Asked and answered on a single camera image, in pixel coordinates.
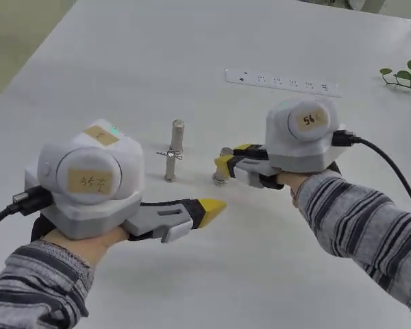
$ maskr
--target striped sleeve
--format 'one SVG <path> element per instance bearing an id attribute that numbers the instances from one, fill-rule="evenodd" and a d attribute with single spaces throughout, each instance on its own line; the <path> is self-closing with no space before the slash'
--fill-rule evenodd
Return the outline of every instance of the striped sleeve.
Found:
<path id="1" fill-rule="evenodd" d="M 0 274 L 0 329 L 72 328 L 87 317 L 94 269 L 66 249 L 36 241 L 18 248 Z"/>
<path id="2" fill-rule="evenodd" d="M 332 171 L 307 179 L 297 204 L 326 252 L 354 260 L 411 310 L 411 213 Z"/>

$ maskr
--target metal peg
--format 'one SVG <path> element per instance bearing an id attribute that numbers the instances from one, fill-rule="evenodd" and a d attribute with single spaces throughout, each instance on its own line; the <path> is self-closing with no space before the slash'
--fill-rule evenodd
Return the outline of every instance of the metal peg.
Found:
<path id="1" fill-rule="evenodd" d="M 166 173 L 164 174 L 164 180 L 169 183 L 175 180 L 175 160 L 176 155 L 168 152 L 166 156 Z"/>
<path id="2" fill-rule="evenodd" d="M 175 180 L 175 163 L 176 160 L 182 160 L 183 156 L 183 135 L 184 121 L 176 119 L 172 122 L 172 140 L 171 146 L 166 153 L 157 152 L 161 156 L 166 156 L 166 173 L 164 180 L 173 182 Z"/>
<path id="3" fill-rule="evenodd" d="M 176 119 L 172 122 L 172 141 L 170 151 L 176 154 L 183 153 L 184 121 Z"/>
<path id="4" fill-rule="evenodd" d="M 224 147 L 222 148 L 219 156 L 232 156 L 233 155 L 233 149 L 230 147 Z M 224 184 L 228 183 L 228 177 L 224 173 L 221 173 L 221 171 L 216 168 L 216 171 L 213 173 L 213 182 L 217 186 L 222 186 Z"/>

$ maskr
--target power strip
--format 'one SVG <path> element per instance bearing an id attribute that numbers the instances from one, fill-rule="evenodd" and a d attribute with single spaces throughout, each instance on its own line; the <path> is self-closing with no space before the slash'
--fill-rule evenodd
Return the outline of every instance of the power strip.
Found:
<path id="1" fill-rule="evenodd" d="M 256 73 L 247 70 L 226 69 L 225 80 L 233 84 L 246 84 L 249 86 L 267 87 L 309 93 L 341 97 L 339 85 L 328 82 L 315 82 L 314 80 L 296 80 L 281 75 L 270 73 Z"/>

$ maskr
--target hand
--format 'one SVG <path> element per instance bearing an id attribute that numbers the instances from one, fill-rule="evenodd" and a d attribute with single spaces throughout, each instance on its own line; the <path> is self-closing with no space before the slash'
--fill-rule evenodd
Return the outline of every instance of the hand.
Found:
<path id="1" fill-rule="evenodd" d="M 296 193 L 300 186 L 311 176 L 311 173 L 288 173 L 283 172 L 277 176 L 277 183 L 282 185 L 288 185 L 290 187 L 290 196 L 292 198 L 292 204 L 295 208 L 298 208 Z"/>
<path id="2" fill-rule="evenodd" d="M 51 231 L 42 239 L 66 248 L 73 254 L 82 257 L 91 265 L 96 266 L 103 255 L 106 254 L 108 248 L 128 238 L 128 233 L 121 227 L 117 227 L 102 236 L 91 239 L 70 240 L 58 230 Z"/>

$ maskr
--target green plant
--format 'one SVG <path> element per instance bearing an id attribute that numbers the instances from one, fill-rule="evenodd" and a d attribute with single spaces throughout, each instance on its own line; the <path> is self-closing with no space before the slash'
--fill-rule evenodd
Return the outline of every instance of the green plant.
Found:
<path id="1" fill-rule="evenodd" d="M 408 61 L 408 68 L 411 70 L 411 60 Z M 396 82 L 388 82 L 388 80 L 386 79 L 386 76 L 391 74 L 392 72 L 393 72 L 392 69 L 382 69 L 382 70 L 380 70 L 380 73 L 382 74 L 382 79 L 384 79 L 384 81 L 387 85 L 389 85 L 389 86 L 401 86 L 401 87 L 411 89 L 411 72 L 404 71 L 404 70 L 399 71 L 396 74 L 393 74 L 393 77 L 395 77 Z M 399 79 L 407 81 L 407 84 L 401 83 L 399 81 Z"/>

